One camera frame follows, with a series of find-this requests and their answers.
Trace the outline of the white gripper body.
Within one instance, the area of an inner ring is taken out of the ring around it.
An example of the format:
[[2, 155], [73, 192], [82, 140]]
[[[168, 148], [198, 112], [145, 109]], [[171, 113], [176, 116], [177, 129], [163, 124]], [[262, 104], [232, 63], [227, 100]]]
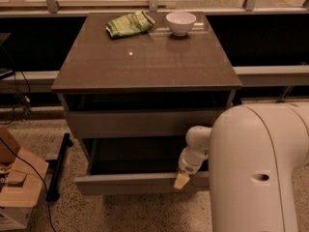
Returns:
[[207, 158], [208, 152], [185, 147], [179, 158], [179, 169], [182, 173], [194, 175]]

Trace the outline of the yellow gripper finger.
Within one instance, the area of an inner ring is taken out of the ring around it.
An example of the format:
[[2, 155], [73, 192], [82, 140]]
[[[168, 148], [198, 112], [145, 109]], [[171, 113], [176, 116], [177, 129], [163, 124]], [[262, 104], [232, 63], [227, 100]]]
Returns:
[[182, 189], [190, 180], [190, 176], [184, 172], [179, 172], [174, 182], [175, 189]]

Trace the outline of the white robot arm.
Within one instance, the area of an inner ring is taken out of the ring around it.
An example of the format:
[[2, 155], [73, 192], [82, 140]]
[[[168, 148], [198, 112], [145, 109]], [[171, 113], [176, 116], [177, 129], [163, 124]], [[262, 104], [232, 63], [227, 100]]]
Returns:
[[209, 162], [213, 232], [298, 232], [293, 173], [309, 163], [309, 102], [238, 105], [185, 140], [174, 188]]

